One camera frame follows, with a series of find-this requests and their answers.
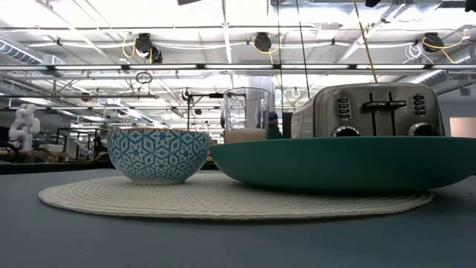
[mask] toaster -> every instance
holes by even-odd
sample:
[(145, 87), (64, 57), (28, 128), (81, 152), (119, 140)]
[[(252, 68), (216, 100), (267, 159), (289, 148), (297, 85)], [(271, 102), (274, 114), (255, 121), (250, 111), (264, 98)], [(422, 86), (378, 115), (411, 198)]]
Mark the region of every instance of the toaster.
[(327, 87), (292, 114), (292, 138), (445, 135), (436, 94), (413, 83)]

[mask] table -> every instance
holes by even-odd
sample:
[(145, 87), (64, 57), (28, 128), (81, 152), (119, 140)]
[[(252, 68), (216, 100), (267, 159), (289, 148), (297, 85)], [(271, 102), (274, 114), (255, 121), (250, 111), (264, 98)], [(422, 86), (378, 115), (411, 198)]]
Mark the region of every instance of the table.
[(0, 267), (476, 267), (476, 177), (380, 217), (229, 223), (53, 208), (44, 188), (116, 170), (0, 176)]

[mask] large shallow bowl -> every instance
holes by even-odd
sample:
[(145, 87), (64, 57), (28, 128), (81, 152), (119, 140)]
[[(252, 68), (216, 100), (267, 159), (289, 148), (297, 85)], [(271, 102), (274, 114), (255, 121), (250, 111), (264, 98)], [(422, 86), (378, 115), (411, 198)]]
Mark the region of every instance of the large shallow bowl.
[(476, 138), (296, 138), (223, 144), (210, 151), (233, 179), (313, 191), (422, 191), (476, 172)]
[(208, 155), (210, 136), (185, 130), (110, 130), (109, 158), (137, 184), (171, 185), (197, 172)]

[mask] geometric pattern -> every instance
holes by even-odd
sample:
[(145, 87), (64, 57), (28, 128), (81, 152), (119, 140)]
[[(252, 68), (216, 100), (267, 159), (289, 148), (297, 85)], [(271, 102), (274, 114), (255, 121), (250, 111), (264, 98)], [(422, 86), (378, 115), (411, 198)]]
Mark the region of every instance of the geometric pattern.
[(186, 180), (208, 156), (210, 136), (184, 130), (110, 130), (112, 164), (131, 180)]

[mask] placemat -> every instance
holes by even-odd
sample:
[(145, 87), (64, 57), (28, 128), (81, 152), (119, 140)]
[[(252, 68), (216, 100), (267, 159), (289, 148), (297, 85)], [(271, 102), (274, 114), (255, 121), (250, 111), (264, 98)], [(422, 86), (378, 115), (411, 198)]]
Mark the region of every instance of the placemat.
[(198, 173), (183, 185), (135, 185), (125, 176), (47, 188), (39, 198), (59, 208), (129, 217), (217, 220), (309, 219), (389, 214), (431, 201), (430, 192), (327, 195), (249, 187), (223, 173)]

